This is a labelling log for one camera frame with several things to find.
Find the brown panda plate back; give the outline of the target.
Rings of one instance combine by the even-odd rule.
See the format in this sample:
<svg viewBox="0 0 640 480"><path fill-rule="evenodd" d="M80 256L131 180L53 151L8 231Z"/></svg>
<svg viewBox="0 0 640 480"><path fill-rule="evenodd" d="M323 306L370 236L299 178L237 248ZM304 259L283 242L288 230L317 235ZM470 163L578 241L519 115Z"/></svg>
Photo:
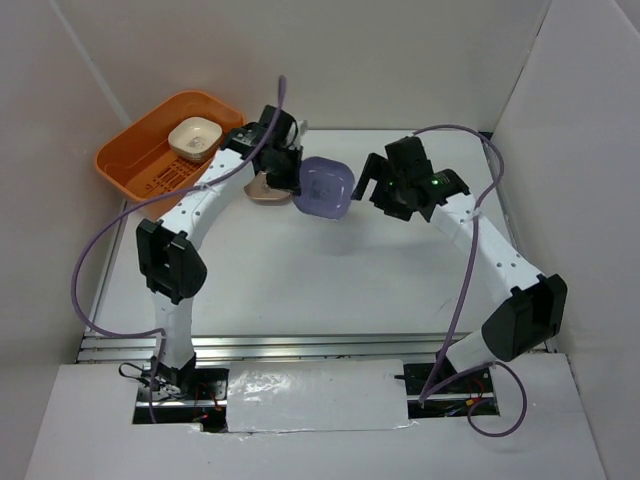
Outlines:
<svg viewBox="0 0 640 480"><path fill-rule="evenodd" d="M259 172L244 187L245 195L259 205L284 205L292 198L290 192L270 187L267 183L267 175Z"/></svg>

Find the purple plate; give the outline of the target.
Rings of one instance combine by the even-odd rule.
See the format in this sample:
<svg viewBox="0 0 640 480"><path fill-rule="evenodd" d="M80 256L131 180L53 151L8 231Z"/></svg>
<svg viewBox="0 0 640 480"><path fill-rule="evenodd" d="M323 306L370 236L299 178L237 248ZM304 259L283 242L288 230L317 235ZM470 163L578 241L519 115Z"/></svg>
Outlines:
<svg viewBox="0 0 640 480"><path fill-rule="evenodd" d="M301 163L299 177L301 193L293 197L293 203L300 212L329 220L339 220L347 214L355 177L346 164L308 157Z"/></svg>

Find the cream panda plate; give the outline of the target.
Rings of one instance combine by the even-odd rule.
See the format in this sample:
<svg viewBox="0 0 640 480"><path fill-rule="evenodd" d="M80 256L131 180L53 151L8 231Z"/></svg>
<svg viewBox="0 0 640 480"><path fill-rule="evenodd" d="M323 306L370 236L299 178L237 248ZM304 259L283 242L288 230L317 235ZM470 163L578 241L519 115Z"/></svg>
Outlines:
<svg viewBox="0 0 640 480"><path fill-rule="evenodd" d="M202 163L209 159L223 137L222 127L203 117L189 117L168 135L171 150L180 158Z"/></svg>

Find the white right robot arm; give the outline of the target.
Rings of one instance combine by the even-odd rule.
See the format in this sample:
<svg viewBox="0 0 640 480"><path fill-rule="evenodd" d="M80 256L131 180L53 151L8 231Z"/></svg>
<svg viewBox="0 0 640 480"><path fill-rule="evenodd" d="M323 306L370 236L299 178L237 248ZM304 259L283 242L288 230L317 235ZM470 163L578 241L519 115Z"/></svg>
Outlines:
<svg viewBox="0 0 640 480"><path fill-rule="evenodd" d="M463 286L481 280L495 311L482 326L443 346L427 378L421 399L437 385L450 392L470 379L470 369L494 361L510 362L556 336L568 294L558 274L545 275L529 263L481 213L468 185L451 169L433 170L425 156L395 164L372 153L367 157L352 197L370 200L385 215L408 221L418 213L463 253L468 254Z"/></svg>

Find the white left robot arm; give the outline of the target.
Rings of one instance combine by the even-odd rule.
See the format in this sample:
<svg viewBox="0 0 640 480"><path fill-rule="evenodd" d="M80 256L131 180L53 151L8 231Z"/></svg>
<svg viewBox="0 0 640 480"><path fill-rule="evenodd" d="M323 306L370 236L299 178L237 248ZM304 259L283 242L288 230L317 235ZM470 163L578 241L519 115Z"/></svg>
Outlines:
<svg viewBox="0 0 640 480"><path fill-rule="evenodd" d="M274 187L293 190L299 181L303 148L265 147L250 162L230 147L218 149L195 189L157 221L141 221L136 245L141 274L152 293L155 326L162 330L152 356L163 389L176 399L196 390L192 343L193 302L207 278L199 254L213 223L260 171L275 177Z"/></svg>

